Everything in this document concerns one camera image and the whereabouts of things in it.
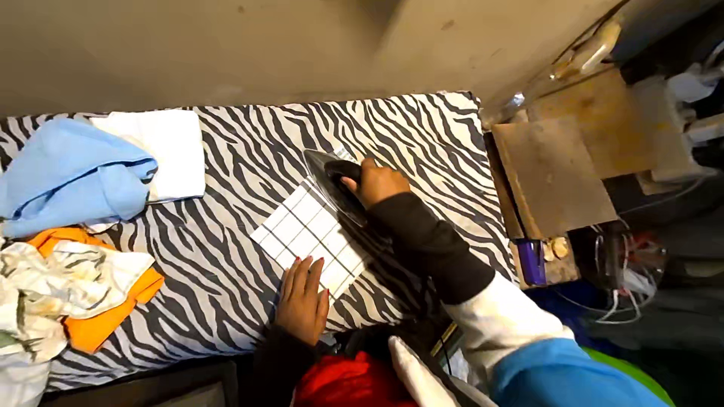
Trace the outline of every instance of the blue towel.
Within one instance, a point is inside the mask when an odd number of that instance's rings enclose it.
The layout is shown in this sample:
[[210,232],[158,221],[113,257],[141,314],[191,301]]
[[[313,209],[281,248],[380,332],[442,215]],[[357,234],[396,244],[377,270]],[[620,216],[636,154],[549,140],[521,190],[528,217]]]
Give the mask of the blue towel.
[[2,235],[19,238],[52,227],[118,216],[146,204],[158,164],[144,150],[72,119],[43,124],[0,176]]

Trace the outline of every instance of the orange cloth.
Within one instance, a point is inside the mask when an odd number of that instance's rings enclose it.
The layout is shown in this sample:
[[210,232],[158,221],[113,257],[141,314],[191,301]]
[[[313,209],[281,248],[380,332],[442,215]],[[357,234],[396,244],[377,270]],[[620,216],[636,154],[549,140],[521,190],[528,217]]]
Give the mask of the orange cloth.
[[[43,257],[48,257],[56,243],[61,240],[72,240],[115,250],[113,246],[75,227],[59,227],[40,232],[30,239],[28,244],[35,246]],[[108,336],[130,315],[136,303],[147,303],[163,284],[164,277],[150,268],[138,278],[128,292],[126,301],[121,305],[88,319],[66,318],[63,325],[68,331],[70,345],[79,351],[95,353]]]

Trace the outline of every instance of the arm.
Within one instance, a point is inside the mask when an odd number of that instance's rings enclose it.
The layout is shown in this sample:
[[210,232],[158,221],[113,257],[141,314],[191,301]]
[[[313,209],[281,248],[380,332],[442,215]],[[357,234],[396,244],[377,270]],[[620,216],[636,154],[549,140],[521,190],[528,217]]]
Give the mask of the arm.
[[538,340],[573,333],[470,252],[448,223],[438,220],[412,193],[369,209],[375,227],[393,236],[398,260],[429,275],[445,309],[464,332],[466,358],[480,377],[506,355]]
[[[401,175],[389,169],[369,175],[377,170],[363,163],[361,190],[345,183],[368,208],[373,226],[392,236],[400,262],[433,279],[463,330],[467,361],[489,378],[499,405],[664,406],[634,379],[591,360],[570,329],[476,258],[453,227],[409,192]],[[395,186],[375,194],[382,184]]]
[[254,352],[253,372],[240,400],[250,406],[288,407],[294,388],[316,361],[314,346],[324,331],[329,291],[317,293],[324,259],[300,260],[285,270],[274,324]]

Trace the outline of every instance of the red cloth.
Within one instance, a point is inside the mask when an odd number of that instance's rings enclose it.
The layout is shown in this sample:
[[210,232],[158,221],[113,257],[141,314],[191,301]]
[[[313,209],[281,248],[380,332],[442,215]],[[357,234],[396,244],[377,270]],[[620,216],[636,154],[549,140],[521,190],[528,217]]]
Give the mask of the red cloth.
[[417,407],[395,370],[364,352],[325,356],[297,384],[294,406]]

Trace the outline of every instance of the ironing board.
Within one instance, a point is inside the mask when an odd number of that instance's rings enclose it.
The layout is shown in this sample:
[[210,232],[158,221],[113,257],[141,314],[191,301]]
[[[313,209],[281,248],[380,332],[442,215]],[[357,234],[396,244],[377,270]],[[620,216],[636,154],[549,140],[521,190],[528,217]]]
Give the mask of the ironing board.
[[[147,206],[99,235],[156,259],[166,283],[94,355],[68,348],[52,362],[49,390],[99,385],[188,358],[251,352],[273,315],[282,266],[249,235],[307,176],[302,150],[340,146],[400,170],[431,210],[456,225],[471,250],[517,281],[470,93],[404,95],[285,106],[200,106],[206,153],[203,198]],[[54,117],[0,120],[0,163]],[[328,330],[424,314],[432,284],[373,259],[333,305]]]

